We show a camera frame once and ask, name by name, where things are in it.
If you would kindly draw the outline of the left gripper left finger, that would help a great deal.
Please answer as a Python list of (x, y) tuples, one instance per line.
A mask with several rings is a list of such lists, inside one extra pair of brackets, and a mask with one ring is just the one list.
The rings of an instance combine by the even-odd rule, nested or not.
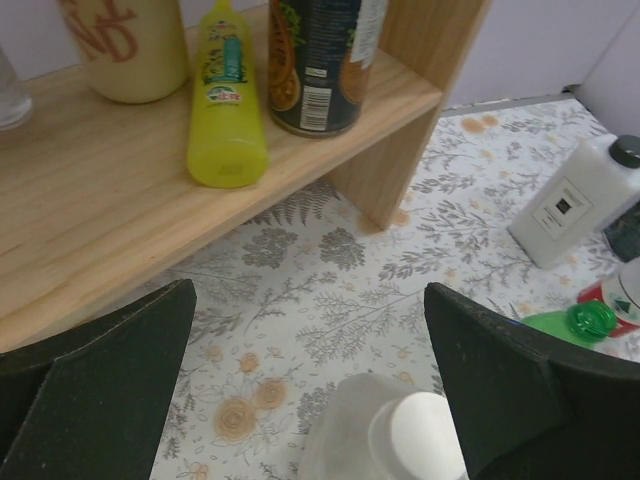
[(2, 478), (149, 478), (195, 306), (174, 281), (2, 354)]

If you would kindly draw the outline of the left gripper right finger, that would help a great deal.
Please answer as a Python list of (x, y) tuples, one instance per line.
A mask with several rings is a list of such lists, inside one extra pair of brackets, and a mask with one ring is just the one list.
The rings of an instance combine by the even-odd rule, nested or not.
[(639, 366), (495, 313), (440, 283), (426, 324), (472, 479), (636, 479)]

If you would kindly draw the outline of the green plastic bottle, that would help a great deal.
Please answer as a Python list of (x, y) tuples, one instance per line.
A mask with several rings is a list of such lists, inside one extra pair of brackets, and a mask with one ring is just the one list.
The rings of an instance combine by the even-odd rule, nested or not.
[(594, 349), (617, 326), (615, 312), (599, 301), (572, 305), (564, 311), (532, 315), (521, 323), (571, 344)]

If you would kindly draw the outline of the clear bottle red label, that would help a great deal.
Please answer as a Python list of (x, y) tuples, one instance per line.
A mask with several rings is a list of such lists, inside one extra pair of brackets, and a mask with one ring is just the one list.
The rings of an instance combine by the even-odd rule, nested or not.
[(622, 264), (613, 274), (582, 290), (578, 303), (597, 300), (614, 311), (617, 324), (610, 337), (622, 337), (639, 329), (640, 278), (637, 257)]

